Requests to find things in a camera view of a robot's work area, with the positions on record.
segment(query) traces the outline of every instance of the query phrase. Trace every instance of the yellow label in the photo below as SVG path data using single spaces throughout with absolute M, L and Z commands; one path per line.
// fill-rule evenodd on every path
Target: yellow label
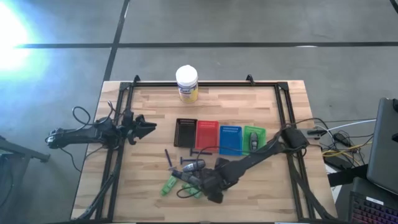
M 193 103 L 198 99 L 198 85 L 192 88 L 178 88 L 180 99 L 184 103 Z

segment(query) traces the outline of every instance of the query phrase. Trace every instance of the plastic basket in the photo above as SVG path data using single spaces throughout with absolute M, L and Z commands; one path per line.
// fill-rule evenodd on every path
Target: plastic basket
M 250 154 L 250 134 L 257 133 L 259 138 L 258 149 L 266 145 L 266 130 L 255 126 L 245 126 L 243 131 L 243 155 Z
M 218 121 L 198 121 L 195 147 L 203 149 L 208 146 L 218 145 Z M 217 151 L 217 148 L 206 151 Z
M 229 156 L 242 155 L 242 127 L 239 126 L 221 126 L 220 127 L 220 146 L 237 149 L 233 151 L 220 148 L 220 154 Z
M 195 147 L 197 119 L 177 118 L 175 122 L 174 147 Z

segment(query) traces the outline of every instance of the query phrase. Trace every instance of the green basket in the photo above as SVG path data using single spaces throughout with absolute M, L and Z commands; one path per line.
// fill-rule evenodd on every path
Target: green basket
M 252 132 L 257 133 L 259 137 L 258 149 L 266 145 L 266 130 L 255 126 L 245 126 L 243 131 L 243 155 L 250 154 L 250 134 Z

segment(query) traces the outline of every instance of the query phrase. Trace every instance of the blue basket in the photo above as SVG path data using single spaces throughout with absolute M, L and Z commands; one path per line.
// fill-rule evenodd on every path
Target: blue basket
M 220 148 L 220 154 L 229 156 L 242 156 L 242 127 L 220 126 L 220 146 L 230 147 L 240 151 Z

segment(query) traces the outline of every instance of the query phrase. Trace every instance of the white cable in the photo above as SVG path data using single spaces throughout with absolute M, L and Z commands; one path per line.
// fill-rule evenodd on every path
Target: white cable
M 351 123 L 351 124 L 344 124 L 344 125 L 341 125 L 341 126 L 337 126 L 337 127 L 334 127 L 334 128 L 330 128 L 330 129 L 328 129 L 327 131 L 331 131 L 331 130 L 334 130 L 334 129 L 338 129 L 338 128 L 343 128 L 343 127 L 351 126 L 351 125 L 354 125 L 354 124 L 361 124 L 361 123 L 367 123 L 367 122 L 372 122 L 372 121 L 376 121 L 376 119 L 366 120 L 366 121 L 360 121 L 360 122 L 355 122 L 355 123 Z
M 325 130 L 330 135 L 331 142 L 333 143 L 333 145 L 335 145 L 335 140 L 333 139 L 333 135 L 331 134 L 331 132 L 329 130 L 327 130 L 326 128 L 324 128 L 324 127 L 322 127 L 320 125 L 317 125 L 317 124 L 315 124 L 315 127 L 322 128 L 323 130 Z

